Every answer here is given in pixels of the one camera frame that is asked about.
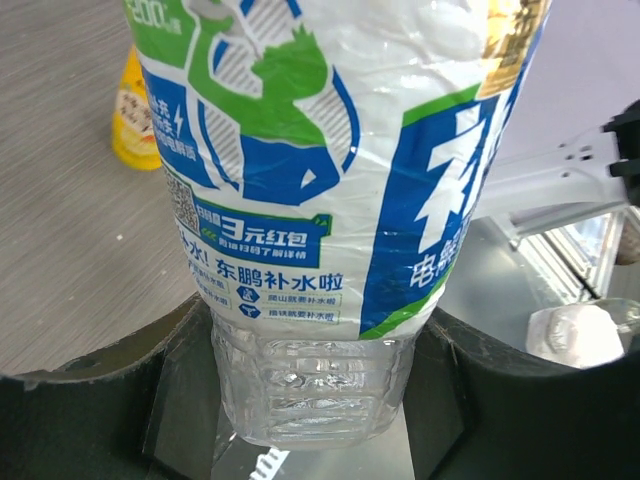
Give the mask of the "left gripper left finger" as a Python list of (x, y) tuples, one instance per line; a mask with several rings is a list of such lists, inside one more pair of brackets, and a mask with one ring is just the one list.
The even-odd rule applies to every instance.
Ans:
[(220, 387), (197, 295), (54, 371), (1, 377), (4, 479), (209, 479)]

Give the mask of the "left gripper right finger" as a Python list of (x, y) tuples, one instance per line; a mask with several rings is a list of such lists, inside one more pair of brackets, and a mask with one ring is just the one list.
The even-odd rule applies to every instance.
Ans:
[(436, 309), (403, 407), (418, 479), (636, 479), (639, 342), (578, 370)]

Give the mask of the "yellow juice bottle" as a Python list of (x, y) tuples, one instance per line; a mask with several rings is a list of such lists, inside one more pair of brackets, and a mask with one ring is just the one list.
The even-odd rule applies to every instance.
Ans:
[(136, 48), (129, 49), (123, 68), (111, 122), (111, 147), (126, 166), (154, 171), (162, 166)]

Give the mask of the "small blue-label water bottle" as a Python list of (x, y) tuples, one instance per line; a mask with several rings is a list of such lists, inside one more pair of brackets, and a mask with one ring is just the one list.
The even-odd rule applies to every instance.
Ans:
[(546, 1), (127, 1), (174, 218), (244, 440), (395, 419)]

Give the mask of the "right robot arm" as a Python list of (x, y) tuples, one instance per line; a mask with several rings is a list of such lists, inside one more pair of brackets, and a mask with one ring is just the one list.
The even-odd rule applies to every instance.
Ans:
[(551, 150), (503, 157), (486, 179), (474, 219), (520, 239), (639, 205), (639, 103)]

